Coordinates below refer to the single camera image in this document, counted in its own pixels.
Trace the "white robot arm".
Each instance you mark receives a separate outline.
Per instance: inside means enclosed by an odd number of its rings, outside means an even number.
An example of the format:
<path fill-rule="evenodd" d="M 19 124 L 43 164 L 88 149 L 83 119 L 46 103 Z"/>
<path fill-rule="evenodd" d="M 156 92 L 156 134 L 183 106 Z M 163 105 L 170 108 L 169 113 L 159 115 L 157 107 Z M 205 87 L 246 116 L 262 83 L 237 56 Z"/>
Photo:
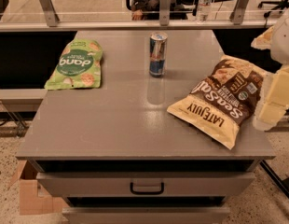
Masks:
<path fill-rule="evenodd" d="M 257 103 L 253 125 L 268 131 L 275 127 L 289 109 L 289 16 L 280 18 L 251 44 L 255 49 L 269 49 L 273 60 L 282 67 L 267 73 Z"/>

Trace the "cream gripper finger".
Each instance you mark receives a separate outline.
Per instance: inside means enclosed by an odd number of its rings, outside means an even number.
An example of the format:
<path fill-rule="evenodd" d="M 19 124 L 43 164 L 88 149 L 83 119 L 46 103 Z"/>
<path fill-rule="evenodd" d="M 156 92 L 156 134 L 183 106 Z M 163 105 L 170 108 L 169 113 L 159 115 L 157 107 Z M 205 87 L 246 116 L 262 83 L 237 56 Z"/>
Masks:
<path fill-rule="evenodd" d="M 289 109 L 289 65 L 267 73 L 257 102 L 253 125 L 259 131 L 275 127 Z"/>
<path fill-rule="evenodd" d="M 273 33 L 273 26 L 269 27 L 263 34 L 256 37 L 251 43 L 251 47 L 254 49 L 270 49 L 271 37 Z"/>

